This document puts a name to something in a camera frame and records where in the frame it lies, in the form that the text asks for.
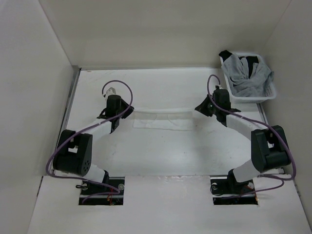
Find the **white tank top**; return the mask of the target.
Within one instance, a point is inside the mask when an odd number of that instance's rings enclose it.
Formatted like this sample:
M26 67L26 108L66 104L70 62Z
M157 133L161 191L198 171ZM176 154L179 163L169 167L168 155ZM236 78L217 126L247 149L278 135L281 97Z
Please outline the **white tank top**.
M133 128L170 131L195 129L193 112L190 109L138 109L135 110Z

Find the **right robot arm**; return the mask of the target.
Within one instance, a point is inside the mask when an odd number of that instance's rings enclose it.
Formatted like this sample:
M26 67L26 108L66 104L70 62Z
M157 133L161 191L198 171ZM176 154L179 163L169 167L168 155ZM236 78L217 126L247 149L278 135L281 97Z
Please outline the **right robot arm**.
M253 178L291 163L283 128L244 116L241 110L232 107L227 90L216 86L213 94L207 94L195 111L207 117L215 116L219 123L237 131L251 143L251 158L231 169L226 179L216 182L213 191L240 195Z

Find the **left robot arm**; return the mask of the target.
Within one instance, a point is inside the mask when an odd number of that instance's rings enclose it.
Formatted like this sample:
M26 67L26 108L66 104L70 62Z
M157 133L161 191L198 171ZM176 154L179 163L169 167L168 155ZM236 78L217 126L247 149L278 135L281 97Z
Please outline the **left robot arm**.
M77 134L74 130L64 130L58 143L59 151L52 160L53 169L74 175L83 180L93 181L93 189L98 194L109 190L109 173L92 163L93 146L102 137L113 133L120 120L127 118L134 107L119 95L109 95L106 107L87 130Z

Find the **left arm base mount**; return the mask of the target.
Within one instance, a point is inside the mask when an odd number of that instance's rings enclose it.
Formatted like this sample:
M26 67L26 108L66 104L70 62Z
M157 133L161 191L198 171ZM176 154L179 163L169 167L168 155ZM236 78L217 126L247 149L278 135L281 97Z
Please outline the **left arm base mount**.
M76 185L79 189L78 204L82 206L121 206L124 201L125 177L110 177L111 187L83 182Z

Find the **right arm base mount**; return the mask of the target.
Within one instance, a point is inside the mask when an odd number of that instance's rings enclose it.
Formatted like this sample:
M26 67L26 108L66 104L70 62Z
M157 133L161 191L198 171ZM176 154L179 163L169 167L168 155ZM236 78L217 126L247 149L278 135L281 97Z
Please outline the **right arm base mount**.
M256 194L247 194L255 191L253 180L232 186L227 177L222 176L211 177L210 182L214 205L258 205Z

